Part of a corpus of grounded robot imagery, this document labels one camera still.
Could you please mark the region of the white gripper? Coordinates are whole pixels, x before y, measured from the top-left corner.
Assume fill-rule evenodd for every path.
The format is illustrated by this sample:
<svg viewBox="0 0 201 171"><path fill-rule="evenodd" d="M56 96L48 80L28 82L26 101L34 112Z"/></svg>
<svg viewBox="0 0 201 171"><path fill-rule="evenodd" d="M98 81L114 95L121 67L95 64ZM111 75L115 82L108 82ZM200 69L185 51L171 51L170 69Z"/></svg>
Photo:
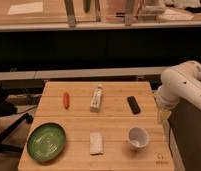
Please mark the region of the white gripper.
<svg viewBox="0 0 201 171"><path fill-rule="evenodd" d="M164 100L162 97L157 97L156 104L158 106L158 122L162 124L171 115L169 103L166 100Z"/></svg>

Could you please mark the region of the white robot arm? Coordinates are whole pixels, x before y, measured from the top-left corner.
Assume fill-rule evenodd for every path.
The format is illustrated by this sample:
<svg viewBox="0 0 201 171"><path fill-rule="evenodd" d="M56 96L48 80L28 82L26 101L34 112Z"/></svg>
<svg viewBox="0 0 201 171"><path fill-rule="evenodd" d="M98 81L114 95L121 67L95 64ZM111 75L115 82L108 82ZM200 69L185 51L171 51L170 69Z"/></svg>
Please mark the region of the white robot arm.
<svg viewBox="0 0 201 171"><path fill-rule="evenodd" d="M166 68L160 76L161 85L155 92L158 122L163 123L183 98L201 110L201 64L186 61Z"/></svg>

